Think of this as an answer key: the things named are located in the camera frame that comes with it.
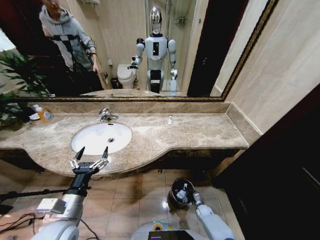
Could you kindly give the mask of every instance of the metal bucket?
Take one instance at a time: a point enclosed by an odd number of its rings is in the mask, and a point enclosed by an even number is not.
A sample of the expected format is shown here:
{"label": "metal bucket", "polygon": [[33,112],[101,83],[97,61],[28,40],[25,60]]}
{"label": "metal bucket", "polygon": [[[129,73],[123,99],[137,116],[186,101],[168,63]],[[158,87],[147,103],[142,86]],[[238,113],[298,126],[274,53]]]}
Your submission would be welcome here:
{"label": "metal bucket", "polygon": [[[176,195],[177,195],[177,192],[179,192],[184,187],[185,184],[187,184],[187,187],[186,187],[187,202],[182,202]],[[194,191],[195,191],[195,187],[188,179],[179,177],[173,182],[172,187],[168,193],[167,200],[175,208],[183,209],[192,202]]]}

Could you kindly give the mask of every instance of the mirror frame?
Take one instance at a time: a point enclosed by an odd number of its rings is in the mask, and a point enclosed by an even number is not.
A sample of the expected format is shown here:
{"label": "mirror frame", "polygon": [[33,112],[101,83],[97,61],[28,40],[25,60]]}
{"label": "mirror frame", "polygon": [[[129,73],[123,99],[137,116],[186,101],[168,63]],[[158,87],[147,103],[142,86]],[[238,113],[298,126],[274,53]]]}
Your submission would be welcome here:
{"label": "mirror frame", "polygon": [[233,84],[239,76],[243,66],[246,63],[251,51],[253,50],[259,36],[261,35],[269,17],[271,16],[278,0],[269,0],[257,21],[253,32],[245,45],[245,48],[236,63],[232,74],[225,86],[221,96],[216,97],[167,97],[167,96],[149,96],[149,97],[17,97],[16,102],[223,102],[230,92]]}

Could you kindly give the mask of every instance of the faucet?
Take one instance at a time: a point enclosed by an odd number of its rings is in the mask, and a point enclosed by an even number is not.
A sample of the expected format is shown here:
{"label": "faucet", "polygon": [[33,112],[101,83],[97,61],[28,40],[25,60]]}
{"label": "faucet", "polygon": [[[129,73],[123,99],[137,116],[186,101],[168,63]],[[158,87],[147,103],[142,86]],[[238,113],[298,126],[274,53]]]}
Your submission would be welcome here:
{"label": "faucet", "polygon": [[99,112],[99,117],[101,117],[100,122],[104,122],[105,120],[116,120],[119,117],[111,114],[110,110],[107,108],[102,109]]}

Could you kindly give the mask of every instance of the silver robot head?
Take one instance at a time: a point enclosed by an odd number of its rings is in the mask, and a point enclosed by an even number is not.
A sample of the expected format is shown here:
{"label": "silver robot head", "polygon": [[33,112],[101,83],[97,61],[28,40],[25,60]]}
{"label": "silver robot head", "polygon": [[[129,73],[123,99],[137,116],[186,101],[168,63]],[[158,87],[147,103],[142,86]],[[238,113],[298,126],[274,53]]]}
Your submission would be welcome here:
{"label": "silver robot head", "polygon": [[153,34],[159,34],[161,31],[162,15],[158,6],[153,6],[150,12],[150,21]]}

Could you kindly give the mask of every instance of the cable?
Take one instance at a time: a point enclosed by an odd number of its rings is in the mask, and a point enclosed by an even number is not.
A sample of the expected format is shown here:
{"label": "cable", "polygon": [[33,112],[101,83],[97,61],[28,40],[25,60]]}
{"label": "cable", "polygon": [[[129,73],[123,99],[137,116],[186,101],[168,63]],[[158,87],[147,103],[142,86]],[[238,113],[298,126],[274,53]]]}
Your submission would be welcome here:
{"label": "cable", "polygon": [[[28,218],[26,220],[23,220],[22,222],[19,222],[20,220],[22,220],[23,218],[27,217],[27,216],[32,216],[32,218]],[[30,222],[30,224],[32,223],[32,231],[33,231],[33,234],[35,235],[36,234],[36,231],[35,231],[35,220],[36,219],[43,219],[44,217],[36,217],[36,214],[34,212],[31,212],[31,213],[27,213],[27,214],[23,214],[18,220],[16,221],[13,221],[13,222],[8,222],[8,223],[5,223],[5,224],[2,224],[0,225],[0,227],[3,227],[5,225],[10,225],[8,226],[7,228],[3,229],[3,230],[0,230],[0,234],[3,234],[7,231],[10,231],[10,230],[14,230],[16,229],[17,227],[19,227],[21,224],[24,224],[25,222]]]}
{"label": "cable", "polygon": [[89,229],[90,232],[93,233],[93,237],[89,237],[87,238],[86,240],[90,240],[90,239],[97,239],[97,240],[100,240],[100,238],[98,237],[98,235],[88,226],[88,224],[86,224],[85,221],[83,221],[82,219],[80,219],[81,222],[83,222],[83,224]]}

